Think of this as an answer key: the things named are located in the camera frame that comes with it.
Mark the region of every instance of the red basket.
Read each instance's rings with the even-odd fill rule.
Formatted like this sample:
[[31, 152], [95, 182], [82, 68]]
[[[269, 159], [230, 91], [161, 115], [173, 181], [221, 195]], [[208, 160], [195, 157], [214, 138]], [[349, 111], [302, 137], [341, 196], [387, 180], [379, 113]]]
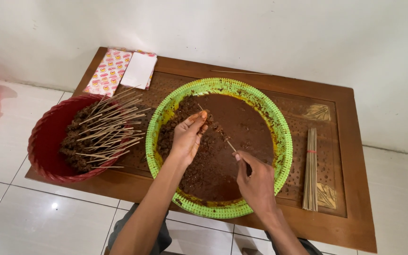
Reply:
[[102, 95], [89, 94], [70, 98], [51, 107], [37, 121], [29, 139], [28, 159], [39, 175], [57, 183], [75, 183], [102, 173], [106, 170], [105, 166], [111, 166], [116, 162], [117, 158], [88, 173], [74, 175], [76, 171], [65, 163], [65, 155], [58, 152], [60, 143], [67, 135], [66, 127], [72, 123], [77, 111], [100, 101], [102, 97]]

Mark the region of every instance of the white tile floor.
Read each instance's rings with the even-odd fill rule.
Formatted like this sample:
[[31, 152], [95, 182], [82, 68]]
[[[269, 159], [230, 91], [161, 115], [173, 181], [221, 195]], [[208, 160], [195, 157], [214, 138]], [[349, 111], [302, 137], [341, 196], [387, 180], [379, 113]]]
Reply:
[[[24, 178], [36, 121], [71, 93], [0, 81], [0, 254], [102, 254], [108, 234], [133, 203]], [[408, 254], [408, 155], [365, 148], [379, 254]], [[274, 254], [263, 231], [170, 212], [167, 251]], [[313, 242], [322, 252], [365, 252]]]

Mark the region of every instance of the carved wooden table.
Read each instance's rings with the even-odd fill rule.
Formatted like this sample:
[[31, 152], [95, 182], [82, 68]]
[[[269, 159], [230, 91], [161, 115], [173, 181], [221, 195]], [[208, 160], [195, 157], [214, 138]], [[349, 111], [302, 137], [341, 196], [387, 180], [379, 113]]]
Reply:
[[[106, 53], [100, 47], [74, 96], [84, 94], [94, 71]], [[243, 70], [158, 57], [148, 91], [143, 93], [142, 107], [152, 107], [142, 118], [141, 129], [147, 130], [150, 116], [173, 90], [188, 82], [211, 77], [231, 78], [261, 90], [278, 106], [289, 125], [293, 142], [293, 161], [285, 185], [276, 195], [289, 225], [299, 237], [352, 249], [377, 252], [371, 212], [368, 180], [355, 109], [353, 89], [280, 76], [212, 72]], [[116, 91], [124, 90], [119, 86]], [[306, 165], [308, 129], [317, 129], [318, 212], [301, 209]], [[141, 202], [153, 179], [140, 143], [118, 160], [124, 168], [106, 170], [89, 180], [61, 186]], [[31, 168], [26, 178], [47, 183]], [[170, 209], [186, 212], [174, 203]], [[264, 229], [255, 214], [221, 220]]]

